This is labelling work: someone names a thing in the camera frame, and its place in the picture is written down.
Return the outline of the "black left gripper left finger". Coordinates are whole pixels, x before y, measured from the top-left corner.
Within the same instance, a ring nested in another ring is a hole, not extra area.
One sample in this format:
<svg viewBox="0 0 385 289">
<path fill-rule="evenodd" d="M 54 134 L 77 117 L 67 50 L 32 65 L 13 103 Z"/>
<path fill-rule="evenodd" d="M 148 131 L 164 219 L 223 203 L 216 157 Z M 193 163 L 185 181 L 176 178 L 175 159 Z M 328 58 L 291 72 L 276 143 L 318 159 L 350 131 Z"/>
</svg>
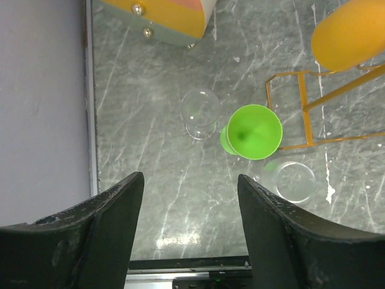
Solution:
<svg viewBox="0 0 385 289">
<path fill-rule="evenodd" d="M 123 288 L 144 191 L 134 172 L 34 223 L 1 228 L 2 288 Z"/>
</svg>

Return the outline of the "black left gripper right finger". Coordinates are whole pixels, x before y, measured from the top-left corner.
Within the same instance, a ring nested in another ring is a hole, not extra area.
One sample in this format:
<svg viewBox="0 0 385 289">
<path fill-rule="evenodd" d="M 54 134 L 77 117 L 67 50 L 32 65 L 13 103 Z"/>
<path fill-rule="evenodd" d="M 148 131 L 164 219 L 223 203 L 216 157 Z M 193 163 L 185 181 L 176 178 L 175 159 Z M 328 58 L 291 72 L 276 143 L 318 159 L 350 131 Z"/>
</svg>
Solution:
<svg viewBox="0 0 385 289">
<path fill-rule="evenodd" d="M 384 235 L 318 217 L 238 176 L 255 288 L 384 288 Z"/>
</svg>

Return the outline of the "yellow plastic wine glass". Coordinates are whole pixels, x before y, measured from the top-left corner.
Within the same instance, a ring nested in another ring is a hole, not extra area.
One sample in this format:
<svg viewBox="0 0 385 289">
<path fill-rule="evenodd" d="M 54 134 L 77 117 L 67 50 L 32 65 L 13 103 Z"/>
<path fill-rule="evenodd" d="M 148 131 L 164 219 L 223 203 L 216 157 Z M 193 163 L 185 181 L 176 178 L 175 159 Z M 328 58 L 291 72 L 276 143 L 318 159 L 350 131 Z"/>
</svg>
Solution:
<svg viewBox="0 0 385 289">
<path fill-rule="evenodd" d="M 384 51 L 384 0 L 350 0 L 323 19 L 311 39 L 325 69 L 341 72 Z"/>
</svg>

